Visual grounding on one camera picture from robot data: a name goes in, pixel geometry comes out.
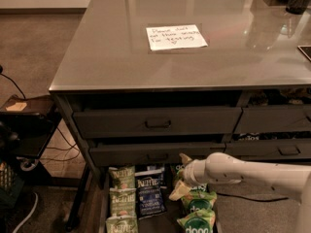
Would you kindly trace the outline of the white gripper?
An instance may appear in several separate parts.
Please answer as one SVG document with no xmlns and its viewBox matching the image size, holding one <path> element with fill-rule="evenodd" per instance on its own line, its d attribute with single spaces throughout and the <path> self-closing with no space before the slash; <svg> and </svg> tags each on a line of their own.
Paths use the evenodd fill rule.
<svg viewBox="0 0 311 233">
<path fill-rule="evenodd" d="M 169 195 L 169 199 L 172 201 L 177 201 L 187 195 L 191 190 L 190 186 L 198 186 L 210 182 L 210 176 L 207 172 L 208 161 L 206 159 L 192 160 L 184 153 L 180 153 L 180 157 L 182 164 L 185 166 L 183 177 L 186 183 L 177 181 L 175 188 Z"/>
</svg>

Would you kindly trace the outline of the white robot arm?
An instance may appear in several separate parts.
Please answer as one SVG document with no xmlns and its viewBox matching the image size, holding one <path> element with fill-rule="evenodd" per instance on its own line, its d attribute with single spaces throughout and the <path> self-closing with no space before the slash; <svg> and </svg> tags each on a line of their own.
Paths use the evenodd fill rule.
<svg viewBox="0 0 311 233">
<path fill-rule="evenodd" d="M 294 233 L 311 230 L 311 167 L 304 165 L 252 162 L 223 152 L 214 152 L 203 160 L 180 154 L 185 169 L 169 199 L 177 201 L 194 186 L 207 183 L 246 182 L 266 186 L 287 195 L 299 204 Z"/>
</svg>

